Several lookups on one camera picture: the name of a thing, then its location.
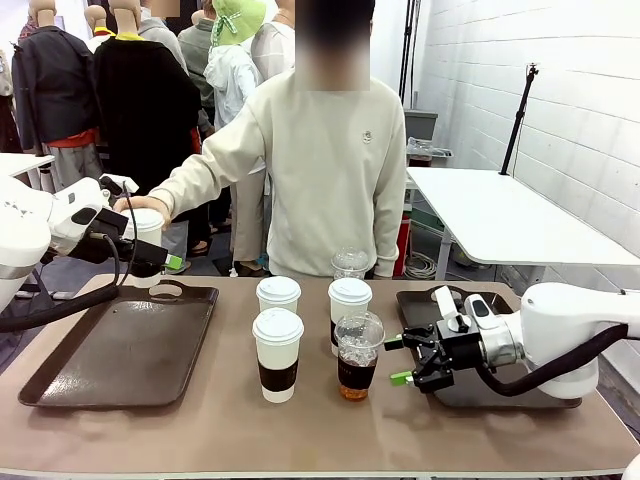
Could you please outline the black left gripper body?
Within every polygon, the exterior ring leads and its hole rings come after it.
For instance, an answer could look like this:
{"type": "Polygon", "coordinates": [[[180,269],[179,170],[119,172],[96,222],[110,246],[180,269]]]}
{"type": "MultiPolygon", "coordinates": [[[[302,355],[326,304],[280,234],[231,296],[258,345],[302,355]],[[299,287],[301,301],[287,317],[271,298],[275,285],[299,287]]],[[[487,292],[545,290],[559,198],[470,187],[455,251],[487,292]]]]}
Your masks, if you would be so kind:
{"type": "Polygon", "coordinates": [[[74,257],[93,264],[109,259],[129,262],[134,245],[132,240],[123,237],[127,224],[126,216],[102,208],[74,248],[74,257]]]}

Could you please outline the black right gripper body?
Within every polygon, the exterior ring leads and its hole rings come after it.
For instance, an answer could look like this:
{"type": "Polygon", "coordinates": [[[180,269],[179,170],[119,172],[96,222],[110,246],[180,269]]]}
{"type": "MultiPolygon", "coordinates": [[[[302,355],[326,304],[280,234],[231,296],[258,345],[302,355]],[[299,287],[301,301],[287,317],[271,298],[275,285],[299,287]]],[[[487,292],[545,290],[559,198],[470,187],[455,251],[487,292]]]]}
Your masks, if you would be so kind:
{"type": "Polygon", "coordinates": [[[483,364],[481,334],[468,316],[440,320],[436,328],[439,345],[436,365],[441,371],[474,369],[483,364]]]}

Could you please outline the person's right hand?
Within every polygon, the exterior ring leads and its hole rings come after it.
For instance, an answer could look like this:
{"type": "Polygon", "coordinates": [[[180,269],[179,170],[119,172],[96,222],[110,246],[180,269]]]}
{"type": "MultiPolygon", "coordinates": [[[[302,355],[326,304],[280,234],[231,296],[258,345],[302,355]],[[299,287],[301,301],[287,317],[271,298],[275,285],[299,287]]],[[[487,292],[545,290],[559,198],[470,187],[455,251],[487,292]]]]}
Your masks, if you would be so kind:
{"type": "Polygon", "coordinates": [[[171,215],[173,201],[165,202],[162,199],[153,196],[135,196],[119,198],[113,205],[116,213],[122,213],[127,209],[152,209],[161,214],[163,217],[162,229],[166,230],[171,223],[171,215]]]}

